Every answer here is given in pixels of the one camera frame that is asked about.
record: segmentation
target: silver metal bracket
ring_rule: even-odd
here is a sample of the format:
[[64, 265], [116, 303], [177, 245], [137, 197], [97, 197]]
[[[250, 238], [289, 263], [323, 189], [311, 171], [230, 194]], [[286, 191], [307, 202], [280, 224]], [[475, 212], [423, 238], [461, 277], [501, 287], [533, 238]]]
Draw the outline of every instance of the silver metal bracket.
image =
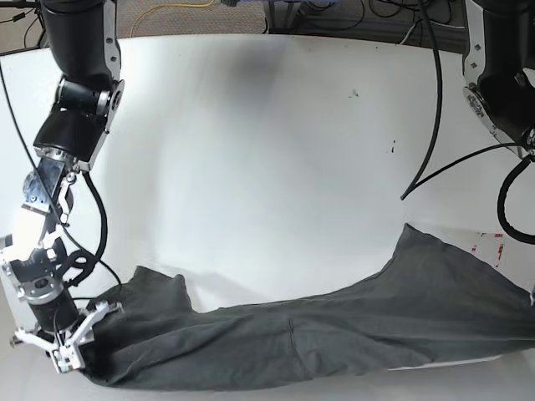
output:
[[102, 149], [102, 145], [106, 140], [106, 136], [110, 133], [111, 123], [113, 122], [115, 113], [117, 113], [117, 109], [119, 108], [124, 90], [125, 81], [121, 79], [116, 83], [112, 92], [104, 91], [100, 93], [97, 113], [106, 118], [106, 126], [89, 161], [76, 160], [74, 166], [77, 171], [91, 171], [91, 169], [93, 169], [94, 162], [99, 155], [100, 149]]
[[[477, 93], [476, 90], [465, 87], [462, 90], [462, 93], [465, 96], [466, 102], [477, 116], [477, 118], [487, 127], [491, 135], [501, 144], [506, 144], [512, 142], [512, 139], [509, 135], [503, 132], [501, 129], [497, 128], [492, 122], [491, 118], [488, 116], [488, 113], [485, 109], [485, 105]], [[514, 153], [519, 158], [523, 159], [527, 156], [527, 151], [522, 146], [510, 147], [508, 148], [512, 153]]]

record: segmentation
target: floor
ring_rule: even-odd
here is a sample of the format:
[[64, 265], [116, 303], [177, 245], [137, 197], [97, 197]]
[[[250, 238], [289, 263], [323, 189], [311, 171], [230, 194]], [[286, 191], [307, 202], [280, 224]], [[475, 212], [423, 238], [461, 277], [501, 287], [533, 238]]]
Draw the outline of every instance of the floor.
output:
[[[229, 3], [236, 0], [223, 0]], [[430, 9], [430, 15], [440, 20], [445, 20], [446, 1], [435, 0]], [[453, 7], [451, 23], [462, 24], [461, 15], [454, 0], [449, 0]], [[118, 0], [117, 34], [119, 38], [128, 38], [132, 34], [135, 20], [145, 11], [156, 5], [170, 2], [170, 0]], [[182, 0], [170, 3], [205, 4], [210, 0]], [[331, 8], [325, 11], [313, 11], [303, 6], [307, 13], [320, 14], [326, 18], [345, 18], [354, 20], [362, 15], [362, 6], [365, 7], [365, 20], [377, 19], [370, 10], [370, 2], [373, 9], [380, 14], [388, 15], [395, 11], [395, 7], [379, 2], [379, 0], [338, 0]], [[318, 5], [327, 3], [316, 0]], [[34, 20], [33, 12], [29, 10], [28, 16], [16, 23], [8, 22], [0, 24], [0, 53], [20, 49], [24, 47], [23, 37], [30, 23]], [[10, 19], [19, 14], [21, 10], [0, 8], [0, 21]], [[392, 19], [412, 21], [413, 13], [410, 10], [402, 10]], [[264, 30], [264, 11], [259, 0], [241, 0], [237, 7], [231, 8], [215, 2], [206, 8], [189, 7], [166, 7], [159, 8], [145, 15], [136, 25], [134, 36], [172, 35], [188, 33], [261, 33]], [[28, 31], [28, 46], [34, 45], [40, 34], [40, 26], [35, 23]]]
[[[35, 20], [32, 10], [20, 10], [16, 8], [0, 8], [0, 21], [11, 19], [21, 12], [29, 13], [24, 19], [15, 23], [8, 22], [0, 24], [0, 53], [8, 52], [24, 47], [24, 33]], [[28, 31], [27, 44], [33, 46], [39, 38], [41, 26], [36, 22]]]

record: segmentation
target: gray cloth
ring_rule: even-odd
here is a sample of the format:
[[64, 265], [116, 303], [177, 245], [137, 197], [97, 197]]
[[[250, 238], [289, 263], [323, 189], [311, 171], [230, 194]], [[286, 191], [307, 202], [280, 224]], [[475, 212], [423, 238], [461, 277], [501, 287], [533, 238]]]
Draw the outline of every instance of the gray cloth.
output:
[[273, 388], [535, 345], [526, 291], [411, 226], [381, 272], [327, 295], [197, 313], [183, 276], [138, 267], [119, 299], [84, 350], [84, 374], [119, 388]]

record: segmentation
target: yellow cable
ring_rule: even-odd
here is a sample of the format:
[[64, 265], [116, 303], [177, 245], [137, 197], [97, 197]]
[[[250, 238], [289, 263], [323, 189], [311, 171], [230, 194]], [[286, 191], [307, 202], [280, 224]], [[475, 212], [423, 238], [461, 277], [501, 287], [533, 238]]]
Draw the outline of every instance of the yellow cable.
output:
[[134, 21], [134, 25], [132, 25], [132, 29], [130, 30], [130, 37], [131, 38], [134, 37], [135, 27], [137, 27], [137, 25], [140, 23], [141, 19], [144, 16], [149, 15], [150, 13], [153, 13], [154, 11], [159, 10], [160, 8], [166, 8], [166, 7], [204, 8], [204, 7], [211, 6], [214, 2], [215, 2], [215, 0], [211, 0], [209, 3], [205, 3], [205, 4], [187, 4], [187, 3], [158, 4], [157, 6], [151, 7], [147, 11], [145, 11], [144, 13], [140, 14], [140, 16]]

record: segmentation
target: black cable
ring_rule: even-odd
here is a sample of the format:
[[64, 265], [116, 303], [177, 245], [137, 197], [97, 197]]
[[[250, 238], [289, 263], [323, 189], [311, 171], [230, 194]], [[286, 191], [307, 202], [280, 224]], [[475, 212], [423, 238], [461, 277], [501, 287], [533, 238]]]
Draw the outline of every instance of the black cable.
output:
[[406, 4], [404, 2], [398, 3], [393, 0], [377, 0], [379, 3], [391, 4], [404, 10], [419, 11], [418, 4]]
[[494, 150], [494, 149], [513, 148], [513, 147], [518, 147], [518, 146], [521, 146], [521, 145], [516, 143], [516, 142], [510, 142], [510, 143], [506, 143], [506, 144], [497, 144], [497, 145], [489, 146], [487, 148], [479, 149], [479, 150], [477, 150], [475, 152], [470, 153], [469, 155], [463, 156], [460, 159], [457, 159], [457, 160], [451, 162], [449, 165], [445, 165], [441, 169], [435, 171], [433, 174], [429, 174], [426, 178], [424, 178], [423, 180], [421, 180], [418, 183], [416, 183], [413, 190], [416, 190], [417, 188], [421, 187], [427, 181], [432, 180], [433, 178], [435, 178], [438, 175], [442, 174], [444, 171], [449, 170], [451, 167], [455, 167], [459, 163], [462, 163], [465, 160], [471, 159], [472, 157], [476, 157], [478, 155], [482, 155], [483, 153], [489, 152], [489, 151]]
[[26, 39], [28, 39], [28, 33], [30, 32], [30, 29], [32, 28], [32, 26], [33, 26], [38, 20], [39, 20], [39, 17], [36, 17], [36, 18], [32, 21], [32, 23], [30, 23], [30, 24], [28, 25], [28, 29], [26, 29], [26, 32], [24, 33], [24, 41], [23, 41], [23, 42], [24, 42], [24, 48], [27, 48], [27, 47], [28, 47], [28, 45], [26, 44]]
[[[102, 266], [104, 266], [108, 272], [111, 273], [111, 275], [114, 277], [114, 279], [117, 281], [117, 290], [115, 291], [114, 294], [112, 294], [109, 299], [113, 299], [113, 298], [117, 298], [120, 294], [120, 292], [122, 291], [123, 289], [123, 282], [120, 280], [119, 276], [117, 275], [117, 273], [115, 273], [115, 271], [109, 267], [106, 263], [100, 263]], [[73, 298], [73, 301], [94, 301], [96, 299], [96, 297], [75, 297]]]
[[13, 15], [10, 19], [4, 19], [3, 21], [0, 21], [0, 23], [15, 23], [15, 22], [20, 21], [21, 19], [25, 18], [31, 12], [32, 12], [32, 10], [27, 11], [25, 13], [20, 13], [20, 14]]
[[313, 27], [317, 28], [317, 29], [323, 29], [325, 31], [331, 31], [331, 32], [348, 31], [348, 30], [353, 29], [356, 26], [358, 26], [360, 23], [362, 23], [362, 20], [364, 19], [364, 15], [366, 14], [366, 6], [364, 5], [364, 0], [360, 0], [360, 5], [362, 6], [362, 15], [360, 16], [360, 19], [356, 23], [354, 23], [353, 25], [351, 25], [349, 27], [345, 27], [345, 28], [327, 28], [327, 27], [320, 27], [319, 25], [316, 25], [315, 23], [313, 23], [311, 21], [308, 21], [306, 18], [304, 19], [304, 21], [306, 23], [312, 25]]
[[451, 0], [446, 0], [446, 3], [448, 5], [448, 19], [443, 23], [444, 25], [447, 25], [451, 22], [453, 19], [453, 10], [451, 9]]
[[44, 17], [43, 17], [43, 12], [41, 11], [41, 8], [38, 8], [37, 10], [35, 10], [38, 18], [39, 18], [39, 23], [41, 24], [41, 28], [43, 29], [43, 31], [45, 30], [45, 24], [44, 24]]
[[418, 42], [418, 46], [422, 47], [424, 41], [424, 24], [420, 24], [420, 41]]
[[535, 236], [525, 234], [509, 224], [505, 216], [505, 201], [507, 198], [507, 192], [511, 188], [511, 184], [514, 180], [532, 163], [532, 156], [528, 155], [522, 159], [522, 161], [507, 175], [500, 188], [500, 194], [498, 195], [497, 212], [498, 220], [503, 230], [513, 239], [524, 242], [526, 244], [535, 245]]
[[424, 20], [425, 29], [429, 34], [431, 41], [431, 48], [433, 49], [433, 56], [435, 59], [435, 68], [436, 68], [436, 114], [435, 114], [435, 125], [433, 127], [433, 132], [431, 134], [431, 142], [429, 143], [429, 148], [425, 154], [424, 161], [422, 162], [420, 169], [415, 175], [415, 178], [411, 181], [404, 194], [401, 196], [403, 201], [414, 189], [415, 185], [418, 183], [418, 180], [424, 174], [425, 168], [429, 164], [433, 150], [435, 149], [436, 140], [438, 138], [438, 131], [441, 127], [441, 117], [442, 117], [442, 97], [443, 97], [443, 84], [442, 84], [442, 65], [441, 65], [441, 56], [438, 52], [438, 43], [436, 42], [435, 33], [433, 32], [433, 27], [431, 26], [431, 21], [429, 15], [427, 15], [427, 10], [424, 6], [423, 0], [418, 0], [421, 8], [421, 16]]
[[41, 31], [41, 34], [39, 35], [39, 38], [37, 39], [37, 45], [35, 45], [35, 48], [41, 48], [41, 42], [43, 41], [44, 34], [47, 32], [45, 28]]
[[106, 209], [104, 208], [104, 202], [102, 201], [99, 192], [94, 186], [93, 180], [91, 180], [91, 175], [89, 174], [89, 172], [86, 172], [83, 173], [83, 176], [85, 184], [89, 188], [89, 191], [91, 192], [91, 195], [93, 196], [94, 201], [97, 204], [97, 208], [99, 209], [100, 242], [99, 247], [97, 248], [97, 252], [94, 254], [94, 256], [95, 259], [100, 260], [100, 258], [104, 255], [106, 245], [108, 244], [108, 215], [106, 214]]
[[[15, 126], [15, 130], [17, 131], [18, 139], [20, 140], [21, 145], [23, 146], [24, 152], [26, 153], [26, 156], [28, 157], [28, 161], [32, 165], [33, 173], [37, 176], [39, 184], [44, 189], [44, 193], [47, 196], [47, 201], [50, 204], [50, 208], [51, 208], [51, 210], [52, 210], [52, 212], [54, 214], [54, 217], [56, 218], [56, 221], [59, 224], [62, 224], [61, 223], [61, 219], [59, 218], [59, 213], [56, 210], [56, 207], [55, 207], [55, 205], [54, 205], [54, 203], [52, 201], [52, 196], [48, 192], [48, 188], [43, 183], [43, 177], [41, 177], [41, 175], [39, 174], [39, 172], [37, 170], [37, 166], [35, 165], [35, 162], [33, 161], [33, 158], [30, 155], [28, 147], [26, 146], [26, 141], [24, 140], [23, 135], [21, 134], [20, 128], [18, 127], [18, 122], [17, 122], [17, 119], [15, 118], [15, 113], [13, 112], [13, 106], [11, 105], [11, 99], [9, 98], [8, 87], [6, 86], [6, 81], [5, 81], [5, 78], [3, 76], [3, 68], [2, 68], [2, 61], [1, 60], [0, 60], [0, 81], [2, 81], [3, 92], [6, 95], [6, 103], [8, 104], [8, 110], [9, 110], [9, 113], [11, 115], [11, 119], [13, 121], [13, 125]], [[73, 241], [73, 243], [78, 248], [82, 249], [82, 247], [79, 246], [77, 241]]]
[[380, 14], [375, 9], [374, 0], [369, 0], [368, 1], [368, 5], [369, 5], [369, 10], [372, 12], [372, 14], [374, 14], [375, 16], [377, 16], [379, 18], [392, 18], [392, 17], [395, 17], [396, 15], [398, 15], [399, 13], [401, 13], [401, 10], [403, 10], [403, 8], [401, 6], [399, 6], [397, 4], [392, 4], [394, 6], [397, 6], [397, 9], [395, 11], [393, 11], [390, 14]]
[[323, 11], [328, 10], [334, 5], [334, 3], [329, 3], [326, 6], [319, 6], [318, 4], [314, 4], [312, 2], [305, 2], [305, 4], [314, 11], [317, 11], [318, 13], [322, 13]]

